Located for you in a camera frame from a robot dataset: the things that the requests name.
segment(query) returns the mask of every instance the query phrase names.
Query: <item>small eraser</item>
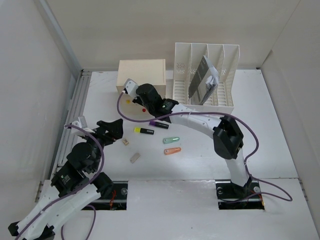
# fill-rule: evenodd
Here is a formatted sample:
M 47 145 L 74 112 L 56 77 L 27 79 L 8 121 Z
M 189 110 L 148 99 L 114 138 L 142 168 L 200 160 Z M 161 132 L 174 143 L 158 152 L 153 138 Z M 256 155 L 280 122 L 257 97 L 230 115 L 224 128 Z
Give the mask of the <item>small eraser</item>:
M 127 140 L 126 138 L 122 139 L 122 142 L 123 142 L 123 144 L 126 145 L 126 146 L 129 144 L 129 142 L 128 142 L 128 140 Z
M 134 164 L 135 161 L 137 161 L 138 158 L 140 158 L 140 154 L 137 152 L 137 153 L 135 153 L 135 154 L 130 158 L 130 162 L 131 162 L 132 164 Z

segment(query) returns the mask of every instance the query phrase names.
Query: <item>white panel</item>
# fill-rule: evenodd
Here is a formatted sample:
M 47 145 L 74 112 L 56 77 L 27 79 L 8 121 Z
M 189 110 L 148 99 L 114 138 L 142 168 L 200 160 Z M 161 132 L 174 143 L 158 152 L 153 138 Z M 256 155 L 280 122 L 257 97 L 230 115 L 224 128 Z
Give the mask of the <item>white panel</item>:
M 175 43 L 240 45 L 240 68 L 260 67 L 299 0 L 48 0 L 83 68 L 165 59 Z
M 92 73 L 83 111 L 89 128 L 96 128 L 99 120 L 111 122 L 120 118 L 116 108 L 119 96 L 116 80 L 116 71 Z M 248 161 L 253 175 L 260 178 L 296 178 L 298 175 L 261 71 L 237 70 L 232 96 L 233 114 L 252 127 L 260 141 L 260 149 Z M 171 124 L 169 130 L 153 128 L 154 135 L 134 133 L 134 127 L 152 128 L 148 123 L 124 120 L 123 137 L 130 142 L 129 145 L 125 146 L 118 140 L 104 148 L 104 171 L 112 180 L 230 178 L 226 162 L 217 156 L 213 140 L 208 136 L 175 124 Z M 243 154 L 246 156 L 254 149 L 255 141 L 244 127 L 240 127 L 244 133 Z M 164 145 L 162 140 L 167 137 L 180 137 L 180 141 Z M 182 151 L 164 155 L 164 149 L 173 147 L 181 147 Z M 137 152 L 141 157 L 132 164 L 130 158 Z
M 24 219 L 35 206 L 39 181 L 21 180 L 0 185 L 1 239 L 13 240 L 8 226 Z
M 75 56 L 72 48 L 67 40 L 64 32 L 62 31 L 59 23 L 57 22 L 53 12 L 51 11 L 47 0 L 34 0 L 37 9 L 42 16 L 47 29 L 49 30 L 57 48 L 59 49 L 63 59 L 68 65 L 71 74 L 77 79 L 79 72 L 82 70 L 80 63 Z
M 39 181 L 71 74 L 32 0 L 1 5 L 0 33 L 0 181 Z
M 320 231 L 320 2 L 301 0 L 263 64 L 274 106 Z
M 299 181 L 271 182 L 293 202 L 265 196 L 265 211 L 219 210 L 214 181 L 130 181 L 127 210 L 98 211 L 90 239 L 319 240 Z M 281 194 L 265 184 L 261 190 Z M 81 211 L 67 222 L 65 239 L 84 239 L 92 217 Z

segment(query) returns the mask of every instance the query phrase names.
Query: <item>small wooden block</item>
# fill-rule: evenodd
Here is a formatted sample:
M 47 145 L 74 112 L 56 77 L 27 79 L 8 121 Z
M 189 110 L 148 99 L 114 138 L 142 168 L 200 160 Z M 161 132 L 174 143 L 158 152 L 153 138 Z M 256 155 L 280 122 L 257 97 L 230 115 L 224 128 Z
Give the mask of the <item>small wooden block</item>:
M 125 139 L 125 138 L 124 138 L 124 139 L 122 139 L 122 142 L 123 142 L 123 144 L 124 144 L 124 145 L 126 145 L 126 146 L 129 144 L 128 140 L 127 140 L 127 139 Z

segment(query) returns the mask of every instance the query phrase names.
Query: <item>purple marker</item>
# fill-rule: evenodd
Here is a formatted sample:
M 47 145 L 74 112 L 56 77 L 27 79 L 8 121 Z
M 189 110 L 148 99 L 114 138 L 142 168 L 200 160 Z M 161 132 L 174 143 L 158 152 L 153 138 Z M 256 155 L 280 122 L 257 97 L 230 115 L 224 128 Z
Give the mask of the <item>purple marker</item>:
M 154 127 L 158 127 L 158 128 L 162 128 L 162 129 L 169 128 L 169 124 L 165 124 L 165 123 L 157 122 L 157 121 L 150 121 L 149 125 L 154 126 Z

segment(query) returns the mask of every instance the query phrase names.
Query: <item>gray eraser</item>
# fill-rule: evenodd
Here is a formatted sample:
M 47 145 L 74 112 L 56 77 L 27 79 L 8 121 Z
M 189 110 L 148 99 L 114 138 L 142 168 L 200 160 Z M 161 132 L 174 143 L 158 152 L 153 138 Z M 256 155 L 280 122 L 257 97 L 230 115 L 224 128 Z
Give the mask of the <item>gray eraser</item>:
M 130 158 L 130 162 L 134 164 L 138 158 L 140 158 L 140 154 L 137 152 Z

